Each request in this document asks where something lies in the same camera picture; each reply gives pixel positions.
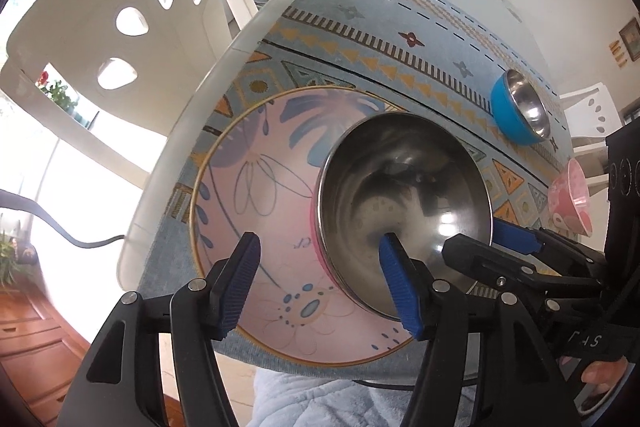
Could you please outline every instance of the picture frame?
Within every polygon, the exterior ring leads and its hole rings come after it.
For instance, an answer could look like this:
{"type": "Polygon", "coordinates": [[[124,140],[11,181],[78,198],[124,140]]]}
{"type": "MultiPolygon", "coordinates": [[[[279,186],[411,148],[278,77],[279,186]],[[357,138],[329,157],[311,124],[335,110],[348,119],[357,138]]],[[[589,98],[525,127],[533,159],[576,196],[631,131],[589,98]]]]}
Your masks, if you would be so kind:
{"type": "Polygon", "coordinates": [[[640,24],[637,18],[631,19],[624,28],[620,30],[620,38],[625,43],[626,51],[635,62],[640,58],[640,24]]]}

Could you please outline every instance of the red flower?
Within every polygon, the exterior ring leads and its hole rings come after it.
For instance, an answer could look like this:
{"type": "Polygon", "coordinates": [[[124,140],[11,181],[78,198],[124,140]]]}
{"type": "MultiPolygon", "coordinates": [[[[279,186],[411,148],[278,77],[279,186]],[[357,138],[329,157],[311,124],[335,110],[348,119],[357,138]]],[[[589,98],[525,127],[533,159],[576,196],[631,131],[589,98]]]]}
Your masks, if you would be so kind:
{"type": "Polygon", "coordinates": [[[47,71],[43,71],[40,74],[39,79],[36,81],[36,86],[38,87],[46,86],[48,80],[49,80],[49,73],[47,73],[47,71]]]}
{"type": "Polygon", "coordinates": [[[419,40],[418,37],[415,36],[415,33],[413,32],[409,32],[409,33],[401,33],[398,32],[398,35],[400,35],[403,39],[406,40],[406,43],[409,44],[410,48],[413,48],[416,44],[418,46],[422,46],[424,47],[424,44],[422,44],[419,40]]]}

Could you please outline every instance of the pink plate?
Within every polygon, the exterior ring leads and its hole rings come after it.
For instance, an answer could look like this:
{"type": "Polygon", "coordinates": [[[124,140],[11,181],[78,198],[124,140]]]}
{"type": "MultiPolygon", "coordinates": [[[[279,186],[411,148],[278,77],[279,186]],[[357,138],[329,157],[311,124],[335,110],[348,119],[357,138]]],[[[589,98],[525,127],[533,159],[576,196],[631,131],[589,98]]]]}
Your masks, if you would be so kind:
{"type": "Polygon", "coordinates": [[[389,109],[340,87],[285,92],[238,118],[202,165],[191,212],[197,262],[207,273],[243,232],[257,233],[261,263],[239,330],[276,355],[353,365],[410,340],[400,323],[360,308],[326,275],[309,220],[330,149],[353,124],[389,109]]]}
{"type": "Polygon", "coordinates": [[[548,206],[556,227],[591,237],[589,187],[575,158],[549,187],[548,206]]]}

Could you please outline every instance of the metal bowl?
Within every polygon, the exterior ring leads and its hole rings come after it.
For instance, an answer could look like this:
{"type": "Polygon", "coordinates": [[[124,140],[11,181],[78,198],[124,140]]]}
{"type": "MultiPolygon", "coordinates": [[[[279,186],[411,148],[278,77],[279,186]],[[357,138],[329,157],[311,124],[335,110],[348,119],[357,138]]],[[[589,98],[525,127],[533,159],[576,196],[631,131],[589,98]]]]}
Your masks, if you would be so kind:
{"type": "Polygon", "coordinates": [[[545,105],[520,72],[505,71],[495,83],[491,101],[498,127],[513,142],[531,145],[551,137],[545,105]]]}
{"type": "Polygon", "coordinates": [[[379,114],[354,126],[334,147],[316,196],[321,262],[358,304],[398,320],[378,260],[378,244],[395,232],[413,259],[464,292],[475,281],[444,264],[444,241],[464,233],[492,238],[489,196],[462,144],[430,120],[379,114]]]}

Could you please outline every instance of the pink bowl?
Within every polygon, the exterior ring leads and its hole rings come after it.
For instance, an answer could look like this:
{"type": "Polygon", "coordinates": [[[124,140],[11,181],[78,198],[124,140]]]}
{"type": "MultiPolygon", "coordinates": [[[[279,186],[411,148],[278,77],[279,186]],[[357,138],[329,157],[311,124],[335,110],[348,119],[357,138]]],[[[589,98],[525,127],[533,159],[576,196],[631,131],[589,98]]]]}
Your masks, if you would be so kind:
{"type": "Polygon", "coordinates": [[[556,227],[591,237],[589,187],[575,158],[549,187],[548,206],[556,227]]]}

